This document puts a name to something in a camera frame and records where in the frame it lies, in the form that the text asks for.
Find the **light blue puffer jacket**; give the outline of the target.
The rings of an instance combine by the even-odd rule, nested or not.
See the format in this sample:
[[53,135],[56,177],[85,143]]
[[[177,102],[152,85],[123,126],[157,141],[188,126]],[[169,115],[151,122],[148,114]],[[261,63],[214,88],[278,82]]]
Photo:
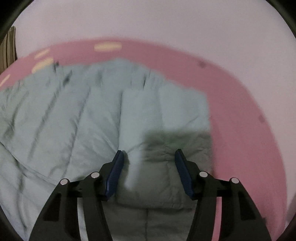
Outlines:
[[104,212],[114,240],[185,240],[196,203],[174,162],[212,170],[207,97],[116,59],[57,63],[1,91],[1,207],[28,240],[58,182],[125,164]]

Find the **pink polka dot bedsheet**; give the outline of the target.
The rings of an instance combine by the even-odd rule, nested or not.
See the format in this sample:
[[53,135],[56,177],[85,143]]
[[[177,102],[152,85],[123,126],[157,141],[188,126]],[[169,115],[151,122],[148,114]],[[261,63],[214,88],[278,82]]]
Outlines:
[[90,64],[125,58],[207,94],[212,126],[214,175],[237,177],[266,219],[276,240],[285,228],[287,184],[283,161],[263,112],[235,77],[210,61],[170,47],[127,39],[56,44],[19,58],[1,74],[1,88],[55,61]]

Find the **striped headboard cover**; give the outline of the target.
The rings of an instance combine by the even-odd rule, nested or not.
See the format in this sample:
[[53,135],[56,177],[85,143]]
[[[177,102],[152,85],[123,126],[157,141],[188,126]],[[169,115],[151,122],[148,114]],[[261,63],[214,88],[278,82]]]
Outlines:
[[1,43],[0,73],[3,73],[16,60],[16,27],[12,26]]

